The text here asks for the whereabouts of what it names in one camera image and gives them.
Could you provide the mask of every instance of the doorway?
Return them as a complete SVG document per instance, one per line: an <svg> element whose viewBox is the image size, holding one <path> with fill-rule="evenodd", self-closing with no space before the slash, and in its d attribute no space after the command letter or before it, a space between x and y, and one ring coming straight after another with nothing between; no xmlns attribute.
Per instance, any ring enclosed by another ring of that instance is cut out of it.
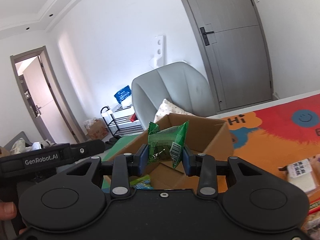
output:
<svg viewBox="0 0 320 240"><path fill-rule="evenodd" d="M182 0L216 111L272 99L267 43L253 0Z"/></svg>
<svg viewBox="0 0 320 240"><path fill-rule="evenodd" d="M11 56L26 107L44 140L75 144L85 141L61 92L45 46Z"/></svg>

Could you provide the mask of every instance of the floor mat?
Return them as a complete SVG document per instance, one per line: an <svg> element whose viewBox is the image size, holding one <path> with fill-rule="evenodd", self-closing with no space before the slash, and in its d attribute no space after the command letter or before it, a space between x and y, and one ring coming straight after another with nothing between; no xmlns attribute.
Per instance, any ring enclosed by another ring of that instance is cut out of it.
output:
<svg viewBox="0 0 320 240"><path fill-rule="evenodd" d="M109 152L106 154L106 156L103 158L102 161L107 161L110 159L112 156L114 156L118 151L120 151L122 148L126 147L130 142L132 142L139 134L136 135L129 135L129 136L124 136L120 138L115 145L109 150ZM103 184L102 184L102 190L107 192L108 188L110 187L110 184L104 179Z"/></svg>
<svg viewBox="0 0 320 240"><path fill-rule="evenodd" d="M320 153L320 95L223 119L234 155L282 179L279 167Z"/></svg>

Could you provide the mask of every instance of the green mat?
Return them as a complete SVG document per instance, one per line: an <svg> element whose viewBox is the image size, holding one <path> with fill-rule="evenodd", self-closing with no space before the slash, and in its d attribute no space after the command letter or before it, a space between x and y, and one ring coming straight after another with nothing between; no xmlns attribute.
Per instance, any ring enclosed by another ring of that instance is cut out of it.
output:
<svg viewBox="0 0 320 240"><path fill-rule="evenodd" d="M130 142L132 142L139 134L136 135L129 135L124 136L120 138L115 145L109 150L107 155L103 158L102 161L107 161L110 159L113 155L115 155L118 151L126 147ZM103 180L102 189L110 187L109 183L105 180Z"/></svg>

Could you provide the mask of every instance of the finger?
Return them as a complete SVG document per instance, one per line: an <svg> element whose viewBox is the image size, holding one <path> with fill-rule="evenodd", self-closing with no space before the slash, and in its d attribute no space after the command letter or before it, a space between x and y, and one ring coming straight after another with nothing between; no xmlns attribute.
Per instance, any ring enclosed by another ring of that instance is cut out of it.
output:
<svg viewBox="0 0 320 240"><path fill-rule="evenodd" d="M17 215L17 208L13 202L0 202L0 220L11 220Z"/></svg>
<svg viewBox="0 0 320 240"><path fill-rule="evenodd" d="M19 230L19 235L21 235L22 233L24 233L24 231L26 231L26 230L27 230L27 228L20 229L20 230Z"/></svg>

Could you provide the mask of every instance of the cardboard box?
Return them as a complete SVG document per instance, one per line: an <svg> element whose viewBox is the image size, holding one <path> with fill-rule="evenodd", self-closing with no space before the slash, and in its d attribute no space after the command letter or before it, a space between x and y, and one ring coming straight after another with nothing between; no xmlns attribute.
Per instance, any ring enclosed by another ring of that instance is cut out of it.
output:
<svg viewBox="0 0 320 240"><path fill-rule="evenodd" d="M233 143L228 125L224 120L209 119L204 117L169 114L163 117L157 124L160 130L182 125L189 121L186 137L186 145L194 154L205 153L212 155L216 160L225 161L233 155ZM125 148L117 152L135 154L142 144L148 143L148 132L143 132ZM188 177L184 173L182 163L174 170L172 162L152 163L146 167L145 174L151 176L151 185L154 189L197 189L199 178Z"/></svg>
<svg viewBox="0 0 320 240"><path fill-rule="evenodd" d="M85 125L85 128L88 131L88 136L92 140L102 140L108 135L108 130L100 119L92 120L89 125Z"/></svg>
<svg viewBox="0 0 320 240"><path fill-rule="evenodd" d="M1 157L5 157L5 156L9 156L10 152L8 152L6 149L4 149L3 147L0 146L0 158Z"/></svg>

